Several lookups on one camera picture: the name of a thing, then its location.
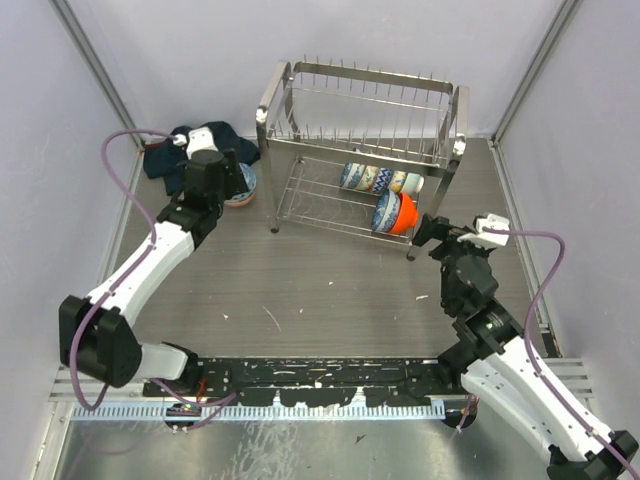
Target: dark blue cloth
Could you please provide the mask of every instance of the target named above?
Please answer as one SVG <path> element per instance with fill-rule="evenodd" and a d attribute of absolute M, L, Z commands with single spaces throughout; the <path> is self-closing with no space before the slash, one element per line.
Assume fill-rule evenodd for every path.
<path fill-rule="evenodd" d="M 260 159 L 260 150 L 246 138 L 239 137 L 227 122 L 209 122 L 202 125 L 208 127 L 213 133 L 218 150 L 233 149 L 236 158 L 241 163 L 252 165 Z M 188 135 L 191 127 L 180 126 L 173 129 L 172 135 Z M 144 152 L 142 168 L 147 177 L 164 179 L 164 187 L 167 195 L 172 195 L 184 181 L 184 169 L 182 165 L 187 162 L 186 152 L 173 144 L 169 139 L 157 147 L 147 148 Z"/>

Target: scratched surface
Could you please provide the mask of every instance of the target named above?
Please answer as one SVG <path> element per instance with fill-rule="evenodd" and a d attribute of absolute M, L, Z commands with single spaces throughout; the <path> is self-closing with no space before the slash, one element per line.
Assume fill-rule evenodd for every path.
<path fill-rule="evenodd" d="M 275 155 L 273 164 L 281 188 L 290 160 Z M 142 178 L 137 193 L 154 215 L 167 203 L 161 180 Z M 208 356 L 435 356 L 455 342 L 440 308 L 439 264 L 426 249 L 411 263 L 404 251 L 339 232 L 283 222 L 273 235 L 263 202 L 258 190 L 253 203 L 225 210 L 145 305 L 135 325 L 139 340 Z M 478 139 L 441 213 L 464 224 L 486 211 L 506 214 L 493 159 Z M 120 262 L 146 234 L 132 213 Z M 515 246 L 495 252 L 491 264 L 499 299 L 524 319 L 529 297 Z"/>
<path fill-rule="evenodd" d="M 74 422 L 56 480 L 539 480 L 545 465 L 490 408 L 462 435 L 439 421 Z M 131 451 L 121 455 L 104 452 Z"/>

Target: white wall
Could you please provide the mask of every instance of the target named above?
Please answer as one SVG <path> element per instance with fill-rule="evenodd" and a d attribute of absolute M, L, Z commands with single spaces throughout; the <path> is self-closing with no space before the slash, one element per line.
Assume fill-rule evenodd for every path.
<path fill-rule="evenodd" d="M 138 126 L 227 120 L 255 135 L 278 60 L 367 62 L 471 88 L 493 133 L 560 0 L 71 0 Z"/>
<path fill-rule="evenodd" d="M 60 302 L 98 280 L 121 195 L 99 159 L 120 128 L 47 2 L 0 0 L 0 452 L 27 478 L 58 369 Z M 129 178 L 133 144 L 113 147 Z"/>
<path fill-rule="evenodd" d="M 584 2 L 503 143 L 526 225 L 562 234 L 548 298 L 605 418 L 640 438 L 640 3 Z M 534 244 L 548 267 L 555 246 Z"/>

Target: dish rack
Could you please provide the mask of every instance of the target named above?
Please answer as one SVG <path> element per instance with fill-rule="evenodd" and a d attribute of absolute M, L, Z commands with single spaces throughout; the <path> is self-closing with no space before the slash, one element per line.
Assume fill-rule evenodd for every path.
<path fill-rule="evenodd" d="M 269 226 L 278 219 L 410 246 L 420 228 L 402 235 L 371 231 L 378 197 L 340 188 L 346 163 L 436 179 L 421 213 L 435 216 L 466 147 L 469 90 L 451 83 L 389 73 L 340 61 L 279 62 L 260 101 L 256 127 Z M 293 153 L 277 202 L 273 151 Z"/>

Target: scratch mark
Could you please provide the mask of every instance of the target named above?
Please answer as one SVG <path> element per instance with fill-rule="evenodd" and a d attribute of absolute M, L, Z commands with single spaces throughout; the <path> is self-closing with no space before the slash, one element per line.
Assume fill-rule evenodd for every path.
<path fill-rule="evenodd" d="M 264 309 L 265 312 L 269 314 L 269 316 L 271 317 L 271 320 L 273 320 L 273 323 L 275 323 L 276 327 L 278 327 L 278 330 L 282 331 L 282 329 L 280 328 L 280 324 L 276 320 L 276 317 L 273 316 L 273 314 L 267 309 L 267 307 L 263 306 L 262 308 Z"/>

